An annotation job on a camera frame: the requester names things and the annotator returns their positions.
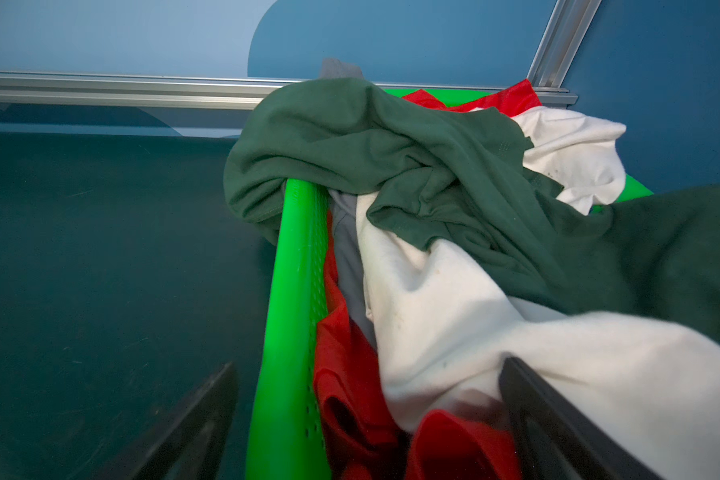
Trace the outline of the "red t shirt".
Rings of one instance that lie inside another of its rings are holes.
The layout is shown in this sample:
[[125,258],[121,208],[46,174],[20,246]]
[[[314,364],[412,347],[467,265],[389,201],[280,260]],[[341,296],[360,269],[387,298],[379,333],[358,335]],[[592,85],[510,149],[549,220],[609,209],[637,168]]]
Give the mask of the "red t shirt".
[[[403,347],[433,333],[423,351],[438,358],[459,352],[479,327],[519,318],[507,297],[457,245],[438,240],[423,252],[389,232],[371,229],[370,247],[391,256],[383,298],[410,321]],[[313,384],[329,463],[340,479],[517,479],[520,463],[511,434],[500,426],[501,403],[427,409],[412,431],[388,410],[377,353],[349,318],[338,286],[333,237],[324,265],[328,316],[317,326]]]

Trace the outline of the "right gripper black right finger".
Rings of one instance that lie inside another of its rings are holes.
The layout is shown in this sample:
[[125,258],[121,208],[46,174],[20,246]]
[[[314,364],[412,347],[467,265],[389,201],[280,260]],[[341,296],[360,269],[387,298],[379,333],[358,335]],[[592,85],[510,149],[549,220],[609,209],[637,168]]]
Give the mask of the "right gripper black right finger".
[[518,357],[499,375],[525,479],[657,479]]

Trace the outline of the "rear horizontal aluminium rail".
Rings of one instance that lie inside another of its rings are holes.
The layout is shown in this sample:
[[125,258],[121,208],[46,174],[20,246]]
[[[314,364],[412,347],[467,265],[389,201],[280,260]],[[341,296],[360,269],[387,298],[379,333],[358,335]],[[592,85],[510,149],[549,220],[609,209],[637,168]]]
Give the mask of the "rear horizontal aluminium rail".
[[0,103],[251,111],[291,80],[0,71]]

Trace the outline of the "dark green t shirt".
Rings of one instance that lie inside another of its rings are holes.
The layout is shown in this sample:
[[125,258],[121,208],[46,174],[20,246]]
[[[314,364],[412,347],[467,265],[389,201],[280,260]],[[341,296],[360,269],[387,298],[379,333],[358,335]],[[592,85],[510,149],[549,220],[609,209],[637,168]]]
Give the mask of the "dark green t shirt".
[[720,344],[720,185],[582,214],[526,169],[530,139],[495,109],[437,111],[357,78],[280,88],[223,175],[231,211],[275,241],[284,185],[370,194],[370,222],[418,248],[454,242],[508,294],[566,314],[669,320]]

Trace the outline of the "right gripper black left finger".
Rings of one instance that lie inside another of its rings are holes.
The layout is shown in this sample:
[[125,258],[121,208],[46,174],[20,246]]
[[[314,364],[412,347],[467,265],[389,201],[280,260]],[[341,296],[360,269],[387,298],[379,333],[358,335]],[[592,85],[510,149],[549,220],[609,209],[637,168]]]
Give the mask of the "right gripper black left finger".
[[237,371],[226,363],[92,477],[215,479],[237,400]]

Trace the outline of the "grey t shirt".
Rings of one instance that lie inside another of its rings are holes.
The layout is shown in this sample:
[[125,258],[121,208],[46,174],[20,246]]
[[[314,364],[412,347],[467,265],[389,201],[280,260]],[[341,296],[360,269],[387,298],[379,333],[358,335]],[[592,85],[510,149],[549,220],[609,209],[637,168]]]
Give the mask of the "grey t shirt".
[[364,269],[356,231],[357,196],[335,189],[327,192],[330,196],[338,286],[346,301],[349,318],[376,351],[374,326],[366,315]]

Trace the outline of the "white t shirt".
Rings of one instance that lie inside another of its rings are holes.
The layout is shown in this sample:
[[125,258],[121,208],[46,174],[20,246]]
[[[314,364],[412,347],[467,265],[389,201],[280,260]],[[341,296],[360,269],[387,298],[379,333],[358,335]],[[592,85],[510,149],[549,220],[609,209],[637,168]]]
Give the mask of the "white t shirt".
[[[509,117],[530,139],[523,166],[554,182],[557,199],[582,214],[620,202],[626,175],[615,142],[624,126],[567,110],[533,107]],[[370,247],[373,196],[358,198],[366,224],[357,227],[366,304],[375,329],[382,390],[406,430],[427,409],[504,406],[499,371],[508,356],[528,363],[609,436],[667,479],[720,479],[720,344],[669,320],[607,310],[566,314],[506,293],[520,316],[491,321],[448,358],[423,351],[433,333],[401,344],[410,321],[382,297],[391,256]],[[434,241],[426,248],[427,252]]]

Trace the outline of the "bright green plastic basket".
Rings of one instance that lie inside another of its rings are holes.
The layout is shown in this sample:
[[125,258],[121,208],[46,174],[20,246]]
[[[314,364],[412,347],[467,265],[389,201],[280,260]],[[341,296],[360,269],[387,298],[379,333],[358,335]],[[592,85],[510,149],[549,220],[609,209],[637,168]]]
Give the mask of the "bright green plastic basket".
[[[507,117],[545,107],[528,82],[450,108],[425,91],[398,97],[446,112],[495,109]],[[313,384],[317,326],[328,316],[324,265],[332,238],[329,188],[290,179],[256,390],[246,475],[250,479],[340,479],[329,463]]]

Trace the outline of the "right rear aluminium post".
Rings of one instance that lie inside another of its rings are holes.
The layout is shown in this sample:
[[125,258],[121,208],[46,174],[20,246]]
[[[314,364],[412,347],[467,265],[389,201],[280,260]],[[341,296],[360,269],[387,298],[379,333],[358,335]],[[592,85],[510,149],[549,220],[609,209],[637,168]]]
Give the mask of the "right rear aluminium post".
[[527,74],[534,87],[562,87],[601,3],[556,1]]

